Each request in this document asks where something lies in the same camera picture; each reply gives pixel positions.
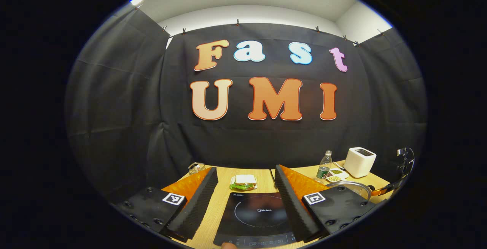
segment white wall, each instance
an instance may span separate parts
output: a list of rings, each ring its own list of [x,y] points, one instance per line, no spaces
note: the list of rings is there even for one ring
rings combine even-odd
[[[377,29],[384,32],[392,27],[382,16],[359,1],[344,13],[336,24],[347,39],[359,43],[379,35]]]
[[[183,28],[186,28],[188,32],[204,27],[235,24],[237,19],[239,23],[286,24],[310,29],[315,29],[318,26],[320,31],[337,36],[343,35],[336,23],[332,21],[308,13],[274,6],[236,5],[207,8],[172,17],[160,22],[159,25],[167,26],[166,31],[173,36],[182,33]]]

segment induction cooktop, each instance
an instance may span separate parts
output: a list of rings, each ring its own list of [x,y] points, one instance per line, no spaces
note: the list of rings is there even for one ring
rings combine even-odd
[[[286,210],[276,193],[232,192],[213,241],[240,248],[267,248],[296,242]]]

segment water bottle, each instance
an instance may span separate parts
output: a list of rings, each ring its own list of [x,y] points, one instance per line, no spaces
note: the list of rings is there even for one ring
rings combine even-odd
[[[316,173],[315,180],[324,183],[324,179],[328,176],[330,172],[330,166],[332,162],[332,152],[328,150],[325,153],[325,157],[321,159],[320,165],[318,166],[318,172]]]

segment ceiling light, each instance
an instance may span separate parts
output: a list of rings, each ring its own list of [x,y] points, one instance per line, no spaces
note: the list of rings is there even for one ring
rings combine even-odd
[[[133,5],[137,5],[139,4],[141,1],[143,0],[131,0],[130,3],[132,3]]]

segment wire basket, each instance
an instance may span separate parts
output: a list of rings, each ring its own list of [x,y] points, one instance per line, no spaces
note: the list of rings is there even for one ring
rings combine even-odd
[[[199,162],[193,162],[189,167],[189,174],[193,175],[195,173],[198,173],[199,171],[205,169],[205,164],[204,163],[199,163]]]

